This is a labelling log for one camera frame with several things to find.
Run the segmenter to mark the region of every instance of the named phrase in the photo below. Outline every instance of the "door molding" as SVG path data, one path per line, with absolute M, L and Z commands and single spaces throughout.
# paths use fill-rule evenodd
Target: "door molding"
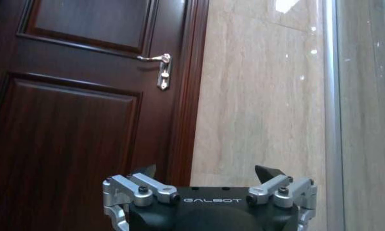
M 181 87 L 174 106 L 169 144 L 166 183 L 189 185 L 191 175 L 193 141 L 199 97 L 209 0 L 187 2 L 181 49 Z

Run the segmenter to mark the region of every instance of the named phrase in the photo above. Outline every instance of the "metal frame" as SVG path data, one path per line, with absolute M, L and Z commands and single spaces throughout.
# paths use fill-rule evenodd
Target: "metal frame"
M 323 0 L 326 228 L 345 230 L 335 0 Z

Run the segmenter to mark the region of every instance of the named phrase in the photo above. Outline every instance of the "glass panel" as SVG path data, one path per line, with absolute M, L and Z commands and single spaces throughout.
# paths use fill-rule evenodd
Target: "glass panel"
M 385 231 L 385 0 L 338 0 L 347 231 Z

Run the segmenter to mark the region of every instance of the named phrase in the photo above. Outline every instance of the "door lever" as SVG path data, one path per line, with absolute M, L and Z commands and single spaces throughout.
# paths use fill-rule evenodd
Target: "door lever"
M 169 78 L 171 71 L 171 62 L 173 58 L 170 54 L 165 53 L 161 56 L 145 58 L 142 56 L 137 56 L 137 59 L 143 62 L 159 62 L 159 73 L 157 77 L 157 87 L 163 91 L 169 88 Z

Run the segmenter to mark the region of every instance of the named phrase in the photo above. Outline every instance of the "silver metal bracket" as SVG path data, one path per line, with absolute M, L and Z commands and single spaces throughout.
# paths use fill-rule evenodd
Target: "silver metal bracket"
M 250 205 L 262 205 L 267 203 L 267 199 L 279 187 L 287 186 L 290 183 L 290 177 L 285 175 L 277 175 L 273 179 L 258 186 L 247 188 L 246 201 Z
M 125 220 L 127 205 L 133 203 L 138 207 L 149 206 L 153 202 L 153 195 L 162 203 L 173 203 L 175 199 L 179 199 L 174 186 L 161 184 L 141 173 L 131 175 L 130 180 L 121 175 L 103 180 L 103 214 L 110 217 L 115 231 L 129 231 L 129 224 Z
M 174 204 L 179 201 L 179 195 L 174 186 L 159 183 L 141 173 L 133 174 L 129 179 L 135 184 L 145 185 L 161 203 Z
M 169 80 L 170 80 L 170 71 L 173 58 L 170 54 L 165 53 L 161 56 L 145 58 L 142 56 L 137 56 L 137 59 L 143 62 L 159 62 L 159 73 L 157 77 L 157 87 L 161 90 L 166 90 L 169 88 Z
M 317 186 L 309 178 L 301 178 L 287 188 L 279 188 L 274 192 L 274 205 L 290 208 L 298 206 L 298 227 L 297 231 L 306 231 L 307 222 L 315 215 L 315 194 Z

